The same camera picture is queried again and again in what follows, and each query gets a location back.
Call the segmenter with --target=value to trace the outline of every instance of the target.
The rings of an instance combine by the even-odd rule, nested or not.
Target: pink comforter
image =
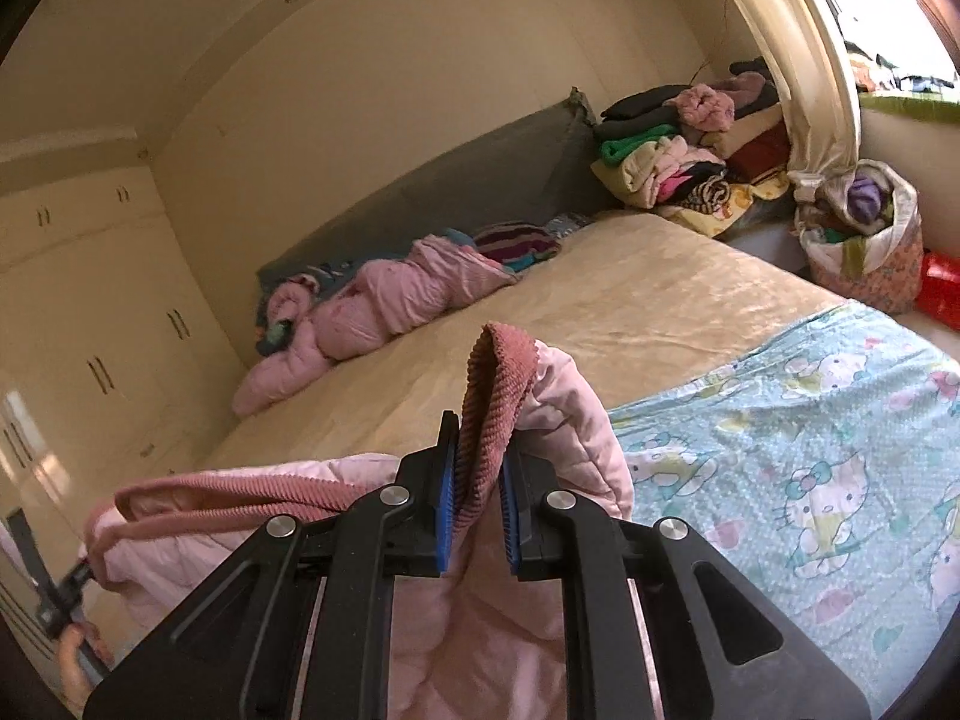
[[[233,411],[249,416],[285,400],[323,376],[335,362],[368,354],[393,336],[486,298],[520,278],[470,247],[430,235],[403,260],[373,260],[330,300],[311,309],[309,290],[286,282],[270,297],[270,324],[291,320],[284,351],[258,362],[233,396]]]
[[[552,461],[565,488],[612,517],[628,517],[632,509],[623,452],[573,360],[506,330],[513,335],[502,325],[488,327],[470,359],[458,455],[458,469],[469,472],[456,495],[450,570],[442,579],[397,578],[391,718],[565,717],[560,583],[520,584],[504,555],[496,474],[512,429],[524,450]],[[494,355],[496,372],[485,362]],[[133,616],[152,626],[254,524],[282,509],[272,500],[294,501],[291,511],[316,519],[388,483],[397,465],[397,458],[358,455],[140,485],[117,496],[126,518],[113,508],[91,519],[91,564],[98,581],[122,592]],[[231,517],[246,527],[223,532]],[[640,617],[637,598],[635,609]]]

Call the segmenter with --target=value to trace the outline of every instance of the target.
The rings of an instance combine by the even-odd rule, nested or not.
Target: laundry basket
[[[864,233],[854,245],[860,247],[862,271],[851,274],[845,266],[848,257],[846,244],[824,240],[824,230],[805,221],[803,209],[797,212],[800,245],[810,262],[813,280],[837,295],[866,303],[885,314],[903,314],[913,308],[920,293],[923,264],[923,233],[920,229],[920,211],[917,190],[900,177],[889,165],[864,159],[858,167],[874,167],[886,176],[893,196],[894,218],[885,229]],[[839,176],[824,185],[827,191],[818,191],[820,201],[827,201],[838,218],[854,227],[862,224],[854,220],[846,206],[853,173]]]

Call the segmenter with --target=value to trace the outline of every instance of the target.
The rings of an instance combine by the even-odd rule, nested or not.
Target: light blue blanket
[[[611,411],[634,522],[681,517],[879,717],[960,598],[960,365],[859,303]]]

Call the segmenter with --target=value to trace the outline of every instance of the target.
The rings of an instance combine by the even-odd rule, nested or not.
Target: gray headboard
[[[564,211],[594,214],[619,204],[596,180],[593,114],[573,89],[561,103],[481,135],[360,200],[263,266],[268,289],[324,262],[405,254],[448,227],[472,233],[501,221],[544,224]]]

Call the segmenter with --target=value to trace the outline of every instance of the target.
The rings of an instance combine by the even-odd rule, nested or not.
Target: metal bolt
[[[682,519],[675,519],[674,517],[664,519],[659,528],[661,528],[661,534],[664,538],[669,538],[670,541],[682,541],[690,532],[688,524],[683,522]]]
[[[296,519],[289,514],[280,514],[278,517],[271,517],[267,522],[267,533],[274,538],[287,538],[296,531]]]
[[[572,509],[577,503],[577,496],[566,490],[554,490],[546,496],[546,505],[551,509]]]
[[[380,491],[380,499],[387,506],[401,506],[410,500],[410,490],[400,485],[390,485]]]

